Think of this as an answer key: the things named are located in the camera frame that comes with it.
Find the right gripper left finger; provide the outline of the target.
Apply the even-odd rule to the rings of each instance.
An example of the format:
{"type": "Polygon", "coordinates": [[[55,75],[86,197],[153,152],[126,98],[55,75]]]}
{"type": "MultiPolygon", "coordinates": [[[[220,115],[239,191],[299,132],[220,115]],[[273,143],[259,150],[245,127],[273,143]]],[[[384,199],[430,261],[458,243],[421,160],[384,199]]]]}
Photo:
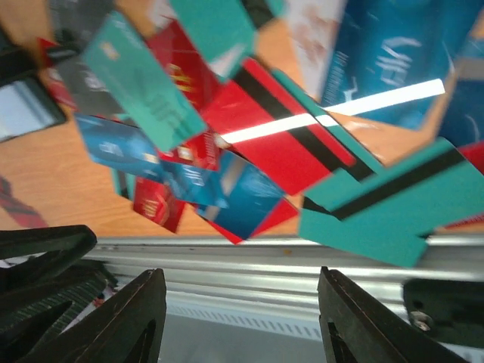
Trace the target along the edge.
{"type": "Polygon", "coordinates": [[[157,362],[165,320],[163,270],[146,270],[78,324],[22,361],[157,362]]]}

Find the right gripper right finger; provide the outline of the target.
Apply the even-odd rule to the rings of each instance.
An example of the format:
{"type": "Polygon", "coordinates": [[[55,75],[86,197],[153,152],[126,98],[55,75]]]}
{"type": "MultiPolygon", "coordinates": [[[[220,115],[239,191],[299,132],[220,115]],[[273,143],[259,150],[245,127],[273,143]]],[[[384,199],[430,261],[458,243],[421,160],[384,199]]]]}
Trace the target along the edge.
{"type": "Polygon", "coordinates": [[[327,362],[464,362],[336,269],[321,268],[319,324],[327,362]]]}

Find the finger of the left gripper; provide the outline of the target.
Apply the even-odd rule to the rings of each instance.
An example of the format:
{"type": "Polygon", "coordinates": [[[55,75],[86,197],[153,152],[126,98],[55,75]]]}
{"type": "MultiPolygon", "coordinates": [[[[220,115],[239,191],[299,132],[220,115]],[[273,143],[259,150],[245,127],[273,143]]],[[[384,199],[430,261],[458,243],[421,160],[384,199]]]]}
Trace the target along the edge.
{"type": "Polygon", "coordinates": [[[91,251],[98,240],[86,225],[1,232],[1,258],[39,256],[19,265],[2,268],[2,280],[48,280],[67,270],[91,251]]]}
{"type": "Polygon", "coordinates": [[[1,297],[1,354],[27,355],[111,297],[117,278],[103,265],[81,264],[49,281],[1,297]]]}

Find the teal card front pile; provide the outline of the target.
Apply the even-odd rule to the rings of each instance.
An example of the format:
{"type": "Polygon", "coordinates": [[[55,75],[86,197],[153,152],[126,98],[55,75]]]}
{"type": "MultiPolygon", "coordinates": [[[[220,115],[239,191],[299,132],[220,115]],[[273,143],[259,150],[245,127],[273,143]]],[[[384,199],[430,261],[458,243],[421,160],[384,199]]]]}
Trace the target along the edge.
{"type": "Polygon", "coordinates": [[[445,139],[372,175],[336,176],[303,199],[298,235],[401,267],[416,265],[424,234],[482,209],[482,174],[445,139]]]}

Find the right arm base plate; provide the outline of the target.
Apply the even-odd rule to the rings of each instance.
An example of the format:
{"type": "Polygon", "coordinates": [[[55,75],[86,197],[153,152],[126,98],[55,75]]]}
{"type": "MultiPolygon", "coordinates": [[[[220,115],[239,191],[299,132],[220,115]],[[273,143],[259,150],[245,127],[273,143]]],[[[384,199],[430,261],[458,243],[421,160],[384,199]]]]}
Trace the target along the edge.
{"type": "Polygon", "coordinates": [[[427,336],[483,347],[483,282],[411,279],[403,299],[410,324],[427,336]]]}

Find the black leather card holder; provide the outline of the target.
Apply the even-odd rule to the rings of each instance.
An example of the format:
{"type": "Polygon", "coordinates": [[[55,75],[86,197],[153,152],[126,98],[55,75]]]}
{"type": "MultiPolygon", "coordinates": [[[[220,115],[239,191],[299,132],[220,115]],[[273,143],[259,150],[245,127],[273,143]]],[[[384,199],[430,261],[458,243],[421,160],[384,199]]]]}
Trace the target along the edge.
{"type": "Polygon", "coordinates": [[[37,70],[36,63],[22,48],[1,50],[1,141],[67,121],[37,70]]]}

